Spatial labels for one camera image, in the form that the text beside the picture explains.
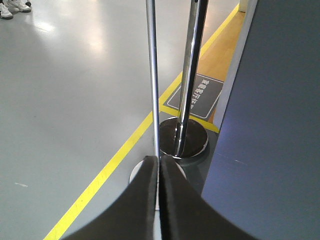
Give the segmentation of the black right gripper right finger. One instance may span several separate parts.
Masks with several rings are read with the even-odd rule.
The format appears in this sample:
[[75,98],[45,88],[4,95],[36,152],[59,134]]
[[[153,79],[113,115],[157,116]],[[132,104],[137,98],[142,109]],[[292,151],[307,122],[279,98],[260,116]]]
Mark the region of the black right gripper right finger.
[[255,239],[211,208],[168,155],[160,160],[159,210],[163,240]]

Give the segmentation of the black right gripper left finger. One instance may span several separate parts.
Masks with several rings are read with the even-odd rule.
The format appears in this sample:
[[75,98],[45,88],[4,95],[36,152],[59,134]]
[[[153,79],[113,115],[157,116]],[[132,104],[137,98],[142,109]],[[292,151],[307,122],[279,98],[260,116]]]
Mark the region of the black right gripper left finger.
[[97,218],[66,240],[152,240],[158,159],[146,156],[132,182]]

